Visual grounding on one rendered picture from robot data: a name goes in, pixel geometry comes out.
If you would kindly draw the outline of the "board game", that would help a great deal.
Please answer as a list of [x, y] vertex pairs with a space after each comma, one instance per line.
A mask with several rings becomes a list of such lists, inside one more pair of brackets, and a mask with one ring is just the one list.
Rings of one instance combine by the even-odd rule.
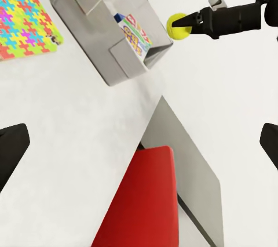
[[128, 38], [129, 42], [132, 44], [138, 56], [142, 61], [144, 61], [145, 55], [148, 53], [152, 45], [149, 37], [146, 35], [131, 13], [129, 13], [128, 16], [126, 16], [118, 24], [123, 33]]
[[125, 18], [125, 16], [122, 16], [122, 14], [120, 14], [120, 13], [117, 13], [117, 14], [114, 16], [114, 19], [116, 20], [117, 23], [119, 23], [120, 21], [122, 21], [124, 18]]

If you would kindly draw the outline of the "jigsaw puzzle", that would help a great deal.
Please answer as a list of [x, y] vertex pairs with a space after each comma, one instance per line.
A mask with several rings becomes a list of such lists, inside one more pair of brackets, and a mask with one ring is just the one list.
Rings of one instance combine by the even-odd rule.
[[63, 37], [38, 0], [0, 0], [0, 62], [56, 53]]

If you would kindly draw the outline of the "tennis ball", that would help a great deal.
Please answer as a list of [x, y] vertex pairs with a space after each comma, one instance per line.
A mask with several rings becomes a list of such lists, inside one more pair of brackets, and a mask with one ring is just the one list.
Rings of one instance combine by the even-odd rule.
[[182, 40], [188, 37], [191, 34], [192, 27], [172, 27], [172, 22], [177, 21], [183, 17], [185, 17], [185, 13], [176, 13], [169, 17], [168, 21], [166, 21], [166, 32], [170, 38], [173, 40]]

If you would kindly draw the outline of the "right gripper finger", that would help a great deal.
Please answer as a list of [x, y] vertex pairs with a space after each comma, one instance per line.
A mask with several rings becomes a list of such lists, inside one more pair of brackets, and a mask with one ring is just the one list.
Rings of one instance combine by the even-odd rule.
[[[204, 8], [203, 8], [204, 9]], [[177, 21], [172, 22], [172, 27], [193, 27], [199, 26], [203, 21], [203, 9], [200, 12], [195, 12], [187, 15]]]
[[203, 29], [203, 21], [200, 22], [199, 26], [193, 26], [191, 34], [206, 34], [206, 32]]

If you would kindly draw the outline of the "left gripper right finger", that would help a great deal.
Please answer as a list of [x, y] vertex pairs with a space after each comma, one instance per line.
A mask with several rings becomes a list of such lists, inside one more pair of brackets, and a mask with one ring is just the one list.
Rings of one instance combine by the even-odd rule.
[[259, 143], [278, 170], [278, 125], [264, 123]]

